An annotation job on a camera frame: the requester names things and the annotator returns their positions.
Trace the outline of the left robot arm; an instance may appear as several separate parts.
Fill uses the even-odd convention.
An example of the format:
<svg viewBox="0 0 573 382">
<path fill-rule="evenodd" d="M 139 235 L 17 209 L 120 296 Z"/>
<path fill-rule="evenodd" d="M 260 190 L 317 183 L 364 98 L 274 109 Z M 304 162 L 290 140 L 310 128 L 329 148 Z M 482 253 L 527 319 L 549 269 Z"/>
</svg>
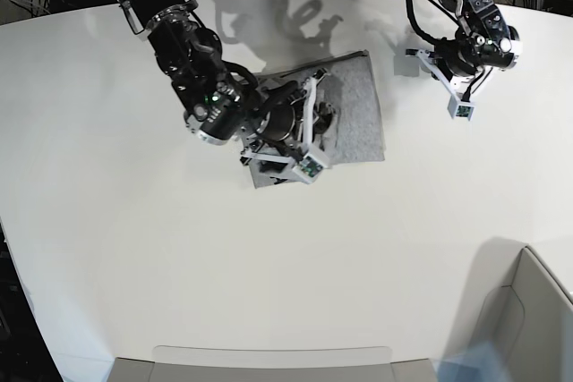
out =
<svg viewBox="0 0 573 382">
<path fill-rule="evenodd" d="M 493 0 L 437 0 L 433 4 L 455 22 L 455 36 L 435 38 L 422 30 L 414 0 L 406 0 L 412 30 L 432 46 L 430 50 L 407 49 L 406 56 L 420 60 L 453 100 L 467 106 L 493 71 L 507 71 L 517 64 L 522 42 Z"/>
</svg>

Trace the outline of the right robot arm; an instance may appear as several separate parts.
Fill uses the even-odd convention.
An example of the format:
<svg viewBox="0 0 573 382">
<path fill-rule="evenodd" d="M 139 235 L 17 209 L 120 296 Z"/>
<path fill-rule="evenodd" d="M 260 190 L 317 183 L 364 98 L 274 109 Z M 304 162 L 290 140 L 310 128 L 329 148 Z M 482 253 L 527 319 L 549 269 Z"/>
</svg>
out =
<svg viewBox="0 0 573 382">
<path fill-rule="evenodd" d="M 195 12 L 196 0 L 116 1 L 133 34 L 153 48 L 199 140 L 223 146 L 239 139 L 242 164 L 275 183 L 311 184 L 331 167 L 317 141 L 336 113 L 318 99 L 326 69 L 265 88 L 247 68 L 224 60 L 218 34 Z"/>
</svg>

